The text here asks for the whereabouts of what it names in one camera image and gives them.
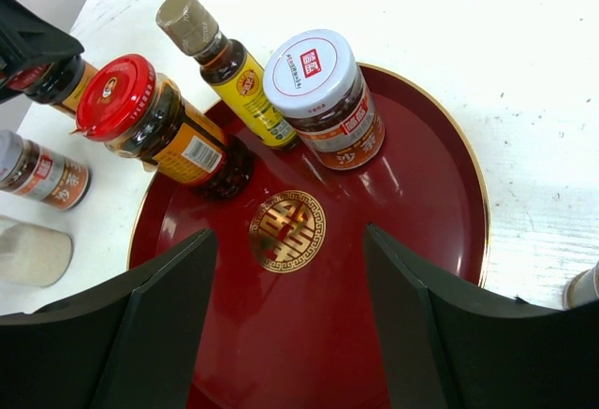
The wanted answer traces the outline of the red lid sauce jar back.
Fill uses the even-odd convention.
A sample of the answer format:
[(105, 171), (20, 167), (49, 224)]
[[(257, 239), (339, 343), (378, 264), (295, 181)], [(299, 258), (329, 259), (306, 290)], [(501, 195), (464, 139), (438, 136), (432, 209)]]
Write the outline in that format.
[(74, 119), (83, 92), (97, 72), (97, 68), (77, 55), (26, 69), (9, 80), (7, 87)]

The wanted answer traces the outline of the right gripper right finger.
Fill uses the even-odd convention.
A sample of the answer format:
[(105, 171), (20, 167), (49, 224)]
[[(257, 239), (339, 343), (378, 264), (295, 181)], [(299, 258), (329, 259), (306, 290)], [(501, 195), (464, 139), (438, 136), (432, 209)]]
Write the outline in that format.
[(594, 408), (598, 305), (508, 298), (364, 232), (367, 279), (395, 408)]

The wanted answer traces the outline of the red lid sauce jar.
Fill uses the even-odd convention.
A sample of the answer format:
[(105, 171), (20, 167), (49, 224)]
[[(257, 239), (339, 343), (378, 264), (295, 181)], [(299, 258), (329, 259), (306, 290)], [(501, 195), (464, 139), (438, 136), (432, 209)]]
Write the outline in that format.
[(78, 133), (154, 167), (209, 199), (236, 196), (254, 170), (252, 152), (190, 104), (139, 54), (98, 70), (76, 111)]
[(97, 72), (97, 68), (77, 55), (26, 69), (9, 80), (7, 87), (74, 119), (83, 92)]

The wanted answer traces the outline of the red lid sauce jar front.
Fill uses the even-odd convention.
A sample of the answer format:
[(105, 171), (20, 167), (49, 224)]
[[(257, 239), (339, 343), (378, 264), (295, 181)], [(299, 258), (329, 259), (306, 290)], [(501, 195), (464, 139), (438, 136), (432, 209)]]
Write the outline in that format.
[(139, 54), (98, 70), (76, 111), (78, 133), (154, 167), (209, 199), (236, 196), (254, 170), (252, 152), (190, 104)]

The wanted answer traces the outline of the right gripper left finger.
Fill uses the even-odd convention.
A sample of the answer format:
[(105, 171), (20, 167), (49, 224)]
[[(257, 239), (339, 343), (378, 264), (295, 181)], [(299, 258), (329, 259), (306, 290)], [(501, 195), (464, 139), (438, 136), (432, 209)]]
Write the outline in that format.
[(184, 408), (212, 292), (213, 231), (1, 318), (4, 408)]

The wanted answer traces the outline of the yellow label oil bottle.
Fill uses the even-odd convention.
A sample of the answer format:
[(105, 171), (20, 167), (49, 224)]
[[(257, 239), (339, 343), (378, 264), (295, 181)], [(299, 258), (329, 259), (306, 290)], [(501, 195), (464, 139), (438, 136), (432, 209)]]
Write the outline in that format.
[(299, 142), (291, 124), (266, 97), (264, 68), (236, 39), (226, 37), (198, 0), (166, 0), (155, 22), (200, 75), (264, 145), (290, 150)]

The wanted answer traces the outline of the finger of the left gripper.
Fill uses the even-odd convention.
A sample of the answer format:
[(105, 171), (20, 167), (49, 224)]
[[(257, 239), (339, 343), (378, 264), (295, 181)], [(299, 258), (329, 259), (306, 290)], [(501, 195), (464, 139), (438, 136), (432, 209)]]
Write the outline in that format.
[(17, 0), (1, 0), (2, 103), (20, 93), (7, 85), (18, 73), (83, 52), (76, 38), (45, 22)]

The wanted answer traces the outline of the black cap white shaker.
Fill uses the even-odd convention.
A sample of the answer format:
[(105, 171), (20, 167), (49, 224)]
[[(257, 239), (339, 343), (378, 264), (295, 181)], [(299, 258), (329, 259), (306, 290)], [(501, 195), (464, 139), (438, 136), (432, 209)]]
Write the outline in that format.
[(64, 232), (1, 216), (2, 281), (53, 285), (66, 273), (73, 250), (73, 240)]

